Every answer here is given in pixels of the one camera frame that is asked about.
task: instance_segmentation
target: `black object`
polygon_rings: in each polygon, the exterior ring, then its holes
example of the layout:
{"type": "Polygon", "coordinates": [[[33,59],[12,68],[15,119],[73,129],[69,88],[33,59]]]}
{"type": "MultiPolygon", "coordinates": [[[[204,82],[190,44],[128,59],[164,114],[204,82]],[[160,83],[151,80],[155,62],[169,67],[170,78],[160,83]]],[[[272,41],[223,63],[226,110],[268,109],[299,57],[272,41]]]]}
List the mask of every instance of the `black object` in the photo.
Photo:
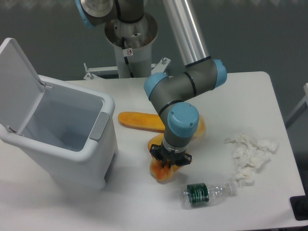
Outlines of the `black object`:
{"type": "Polygon", "coordinates": [[[291,206],[296,220],[308,220],[308,197],[292,196],[291,206]]]}
{"type": "Polygon", "coordinates": [[[163,167],[167,164],[168,160],[169,162],[169,168],[171,168],[172,165],[176,166],[184,166],[189,165],[192,161],[192,156],[185,153],[175,153],[175,150],[171,150],[169,152],[163,145],[156,145],[152,144],[150,153],[156,160],[162,161],[163,167]]]}

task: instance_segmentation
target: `metal pole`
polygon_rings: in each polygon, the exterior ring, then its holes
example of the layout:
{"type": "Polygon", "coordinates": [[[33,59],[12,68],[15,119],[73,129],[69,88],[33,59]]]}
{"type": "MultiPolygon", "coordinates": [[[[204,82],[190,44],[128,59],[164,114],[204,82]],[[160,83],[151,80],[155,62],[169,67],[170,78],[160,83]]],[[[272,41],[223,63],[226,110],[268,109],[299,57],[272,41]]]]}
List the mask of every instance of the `metal pole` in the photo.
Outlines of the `metal pole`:
{"type": "Polygon", "coordinates": [[[183,62],[190,65],[209,56],[190,0],[163,0],[183,62]]]}

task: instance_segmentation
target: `crumpled tissue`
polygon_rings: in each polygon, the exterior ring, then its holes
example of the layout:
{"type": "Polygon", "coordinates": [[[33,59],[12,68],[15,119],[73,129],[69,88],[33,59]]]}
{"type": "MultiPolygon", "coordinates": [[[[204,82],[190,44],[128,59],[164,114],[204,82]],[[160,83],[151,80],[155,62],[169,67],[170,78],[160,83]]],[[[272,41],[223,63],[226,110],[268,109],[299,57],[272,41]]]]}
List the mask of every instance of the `crumpled tissue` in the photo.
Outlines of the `crumpled tissue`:
{"type": "Polygon", "coordinates": [[[240,145],[233,153],[233,159],[238,166],[236,181],[239,187],[254,184],[255,171],[270,160],[279,144],[277,141],[257,140],[244,133],[226,139],[225,143],[240,145]]]}

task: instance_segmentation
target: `trash can lid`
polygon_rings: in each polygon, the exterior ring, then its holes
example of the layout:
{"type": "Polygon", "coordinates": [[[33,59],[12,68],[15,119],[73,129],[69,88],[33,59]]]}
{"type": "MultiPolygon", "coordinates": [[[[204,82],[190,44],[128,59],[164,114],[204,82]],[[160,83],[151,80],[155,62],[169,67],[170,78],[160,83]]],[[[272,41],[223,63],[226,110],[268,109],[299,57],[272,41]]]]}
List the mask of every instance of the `trash can lid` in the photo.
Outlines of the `trash can lid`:
{"type": "Polygon", "coordinates": [[[0,46],[0,123],[20,134],[35,112],[45,86],[13,38],[0,46]]]}

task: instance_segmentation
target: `white table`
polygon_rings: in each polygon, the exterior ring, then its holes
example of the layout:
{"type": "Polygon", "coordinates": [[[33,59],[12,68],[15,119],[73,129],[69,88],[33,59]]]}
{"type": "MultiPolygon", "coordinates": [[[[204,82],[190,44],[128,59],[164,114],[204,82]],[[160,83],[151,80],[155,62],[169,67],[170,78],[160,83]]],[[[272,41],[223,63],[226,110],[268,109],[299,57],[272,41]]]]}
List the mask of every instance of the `white table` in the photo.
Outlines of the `white table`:
{"type": "Polygon", "coordinates": [[[153,132],[122,127],[122,111],[155,113],[143,90],[145,79],[94,79],[74,83],[109,93],[119,154],[103,191],[53,179],[18,148],[0,142],[0,230],[252,230],[308,225],[296,221],[289,202],[304,190],[269,76],[228,74],[218,89],[189,100],[205,118],[207,134],[189,147],[190,166],[159,184],[149,173],[147,142],[153,132]],[[179,187],[226,182],[236,170],[235,145],[225,138],[244,132],[275,138],[278,152],[221,204],[193,210],[180,206],[179,187]]]}

